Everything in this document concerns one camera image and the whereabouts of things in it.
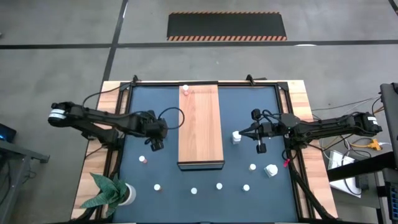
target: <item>wooden board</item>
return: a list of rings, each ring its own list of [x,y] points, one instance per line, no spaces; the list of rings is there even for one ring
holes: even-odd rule
[[[180,86],[179,107],[185,114],[178,131],[178,161],[222,161],[220,104],[216,85],[192,85],[184,95]]]
[[[110,90],[120,85],[123,81],[108,81],[104,82],[102,91]],[[161,81],[162,83],[175,83],[175,82],[186,82],[186,81]],[[248,83],[249,81],[220,81],[220,82],[236,82],[236,83]],[[304,121],[313,121],[310,103],[308,102],[307,92],[303,80],[266,80],[256,82],[287,82],[289,84],[290,100],[292,102],[294,114]],[[160,83],[160,81],[143,81],[142,83]],[[111,91],[109,93],[101,94],[98,103],[98,109],[114,112],[116,107],[116,101],[118,98],[118,91]],[[282,97],[282,104],[284,111],[287,111],[286,100]],[[314,145],[318,145],[318,141],[312,142]],[[99,147],[98,142],[90,142],[88,145],[87,153],[94,151]],[[305,170],[307,172],[307,178],[311,191],[314,193],[316,198],[325,207],[325,209],[334,217],[337,216],[335,202],[331,194],[329,186],[328,175],[326,173],[325,164],[323,163],[322,152],[313,147],[308,147],[303,151],[303,159],[305,164]],[[116,158],[116,152],[114,152],[112,159]],[[79,217],[84,209],[79,208],[80,205],[89,198],[94,197],[98,193],[93,178],[90,176],[90,172],[102,174],[106,159],[106,150],[100,150],[96,155],[87,159],[83,164],[80,182],[76,194],[75,203],[71,218]],[[295,160],[296,168],[298,167],[298,161]],[[308,211],[306,209],[307,203],[305,200],[304,193],[299,190],[300,203],[303,209],[304,217],[308,217]]]

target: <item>white cylinder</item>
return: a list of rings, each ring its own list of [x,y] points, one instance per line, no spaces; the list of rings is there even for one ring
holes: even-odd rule
[[[192,194],[197,194],[197,193],[198,193],[198,189],[196,189],[196,188],[192,187],[192,189],[191,189],[191,193],[192,193]]]
[[[158,191],[158,190],[161,190],[162,188],[160,187],[159,184],[155,184],[155,185],[154,185],[154,189],[155,189],[156,191]]]
[[[249,191],[250,190],[250,186],[248,184],[243,185],[242,188],[243,191]]]
[[[241,142],[242,135],[239,134],[239,131],[232,132],[232,144],[238,144]]]
[[[127,191],[129,192],[129,197],[124,202],[120,203],[119,206],[129,205],[137,197],[136,189],[133,186],[129,185],[129,184],[126,184],[126,186],[127,186]]]
[[[216,188],[217,188],[218,190],[221,190],[221,189],[223,188],[223,184],[222,184],[222,183],[217,183],[217,184],[216,184]]]
[[[255,164],[250,164],[249,170],[250,170],[250,171],[253,171],[253,170],[255,170],[255,169],[256,169],[256,165],[255,165]]]
[[[264,170],[268,177],[273,177],[278,173],[278,167],[274,164],[269,164],[266,166],[266,168],[264,168]]]

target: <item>green plant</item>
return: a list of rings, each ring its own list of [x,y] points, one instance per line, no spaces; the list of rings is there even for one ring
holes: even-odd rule
[[[95,184],[101,192],[94,198],[88,199],[81,205],[81,208],[91,208],[98,205],[108,204],[106,216],[112,215],[116,207],[123,202],[127,192],[125,181],[119,180],[115,175],[113,181],[103,175],[90,173],[94,178]]]

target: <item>concrete floor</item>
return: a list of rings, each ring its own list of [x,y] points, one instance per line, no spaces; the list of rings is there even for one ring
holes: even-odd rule
[[[111,43],[121,3],[2,0],[0,45]],[[130,0],[119,42],[164,42],[167,14],[184,10],[280,11],[288,40],[398,39],[398,17],[387,0]],[[87,142],[74,129],[51,127],[47,116],[52,102],[81,103],[99,90],[108,53],[0,50],[0,123],[18,130],[19,145],[51,155],[48,164],[32,165],[38,175],[23,186],[12,223],[69,219]],[[110,80],[133,75],[143,80],[241,80],[248,73],[302,79],[312,108],[324,108],[376,96],[381,83],[397,82],[396,58],[398,45],[118,49]],[[95,104],[93,98],[88,106]],[[370,106],[356,109],[368,111]],[[348,109],[315,114],[328,118]],[[378,118],[386,130],[384,115]],[[389,141],[386,131],[377,138]],[[335,200],[340,218],[377,222],[375,210]]]

